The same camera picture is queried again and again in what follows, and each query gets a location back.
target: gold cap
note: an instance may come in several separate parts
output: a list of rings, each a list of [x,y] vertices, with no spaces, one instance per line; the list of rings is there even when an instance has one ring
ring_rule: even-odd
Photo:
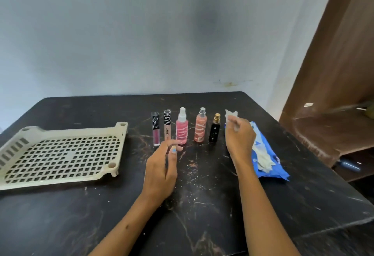
[[[213,123],[219,124],[221,119],[221,115],[219,113],[216,113],[213,119]]]

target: perfume bottle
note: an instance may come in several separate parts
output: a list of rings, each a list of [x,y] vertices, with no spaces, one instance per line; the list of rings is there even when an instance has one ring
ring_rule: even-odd
[[[181,110],[178,115],[178,120],[175,123],[176,125],[176,139],[181,141],[181,145],[184,145],[187,142],[188,135],[188,121],[186,115],[186,108],[181,107]]]
[[[165,140],[171,139],[171,110],[164,111],[164,137]]]
[[[153,134],[153,146],[160,145],[160,124],[159,124],[159,113],[152,112],[152,134]]]
[[[220,119],[221,119],[220,116],[221,115],[219,113],[216,113],[214,116],[211,132],[209,135],[210,143],[215,143],[218,140],[218,134],[220,132]]]
[[[201,107],[198,116],[196,117],[195,124],[195,138],[194,140],[198,143],[204,141],[205,127],[206,127],[207,117],[205,115],[205,108]]]

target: wooden shelf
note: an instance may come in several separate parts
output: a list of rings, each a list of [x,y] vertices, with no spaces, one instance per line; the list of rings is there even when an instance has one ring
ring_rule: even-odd
[[[359,162],[358,166],[361,167],[360,172],[354,172],[346,169],[340,165],[336,165],[334,171],[344,178],[347,182],[361,179],[374,174],[374,148],[358,151],[346,155],[348,159]]]
[[[342,155],[374,147],[374,119],[355,108],[296,119],[294,127],[303,144],[329,167]]]

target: table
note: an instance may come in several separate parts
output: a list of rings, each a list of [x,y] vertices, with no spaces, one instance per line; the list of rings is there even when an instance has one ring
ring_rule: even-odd
[[[295,239],[365,223],[374,208],[362,195],[286,132],[243,92],[45,98],[0,135],[3,145],[26,126],[45,130],[98,128],[129,123],[119,175],[0,192],[0,248],[7,255],[86,255],[126,214],[141,192],[154,151],[151,112],[170,108],[172,121],[186,107],[189,141],[178,157],[175,192],[147,223],[132,255],[230,255],[246,251],[239,188],[225,143],[192,141],[205,107],[208,130],[225,108],[255,121],[290,182],[261,178],[286,231]]]

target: white wall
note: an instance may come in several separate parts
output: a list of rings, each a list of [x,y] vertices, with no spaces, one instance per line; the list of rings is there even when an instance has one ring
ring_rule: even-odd
[[[327,1],[0,0],[0,127],[120,93],[242,90],[278,118]]]

